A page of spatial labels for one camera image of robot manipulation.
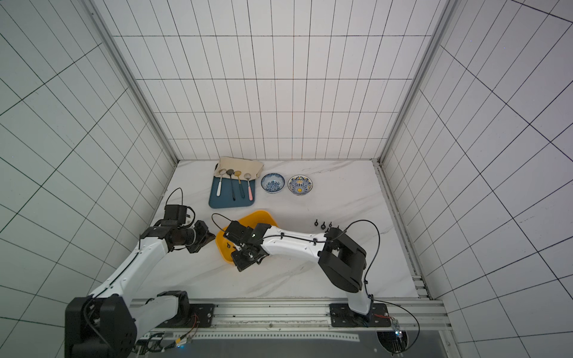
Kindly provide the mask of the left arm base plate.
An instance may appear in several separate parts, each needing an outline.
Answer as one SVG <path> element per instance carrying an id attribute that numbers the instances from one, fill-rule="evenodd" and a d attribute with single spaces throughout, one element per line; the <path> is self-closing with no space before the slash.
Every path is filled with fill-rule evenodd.
<path id="1" fill-rule="evenodd" d="M 179 307 L 176 315 L 162 322 L 158 328 L 210 328 L 214 309 L 214 304 L 189 304 L 186 307 Z"/>

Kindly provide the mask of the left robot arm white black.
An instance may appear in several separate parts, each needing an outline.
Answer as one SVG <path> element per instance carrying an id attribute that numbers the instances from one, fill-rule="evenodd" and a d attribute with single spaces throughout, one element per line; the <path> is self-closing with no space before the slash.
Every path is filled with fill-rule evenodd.
<path id="1" fill-rule="evenodd" d="M 164 217 L 143 231 L 133 252 L 109 279 L 68 304 L 64 355 L 127 357 L 138 340 L 162 324 L 197 327 L 199 318 L 185 291 L 161 292 L 141 307 L 133 308 L 131 302 L 168 253 L 182 249 L 195 254 L 215 238 L 191 207 L 167 204 Z"/>

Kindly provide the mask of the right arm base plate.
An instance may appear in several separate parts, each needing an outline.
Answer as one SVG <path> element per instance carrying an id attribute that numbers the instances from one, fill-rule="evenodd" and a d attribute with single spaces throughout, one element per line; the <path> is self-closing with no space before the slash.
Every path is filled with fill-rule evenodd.
<path id="1" fill-rule="evenodd" d="M 329 315 L 333 328 L 389 328 L 391 326 L 391 318 L 384 303 L 374 303 L 366 315 L 355 313 L 348 304 L 330 304 Z"/>

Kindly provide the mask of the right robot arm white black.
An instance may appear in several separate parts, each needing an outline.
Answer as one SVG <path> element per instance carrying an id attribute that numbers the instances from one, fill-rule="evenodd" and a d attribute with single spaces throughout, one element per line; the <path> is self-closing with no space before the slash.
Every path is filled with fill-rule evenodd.
<path id="1" fill-rule="evenodd" d="M 232 221 L 224 233 L 235 251 L 231 258 L 243 271 L 269 256 L 282 255 L 317 263 L 328 280 L 347 293 L 349 309 L 361 316 L 371 313 L 372 301 L 364 289 L 366 251 L 345 231 L 303 234 L 259 223 L 254 228 Z"/>

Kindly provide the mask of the yellow plastic storage tray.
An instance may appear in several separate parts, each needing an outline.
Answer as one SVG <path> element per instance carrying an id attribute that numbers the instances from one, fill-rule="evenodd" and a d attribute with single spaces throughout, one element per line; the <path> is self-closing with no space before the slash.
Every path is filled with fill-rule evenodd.
<path id="1" fill-rule="evenodd" d="M 267 256 L 263 249 L 258 248 L 258 242 L 252 237 L 259 224 L 277 226 L 277 222 L 269 212 L 258 210 L 238 221 L 229 220 L 230 234 L 226 234 L 228 227 L 219 231 L 216 235 L 216 246 L 226 263 L 234 264 L 232 254 L 239 250 L 247 250 L 245 260 L 249 262 L 261 262 Z"/>

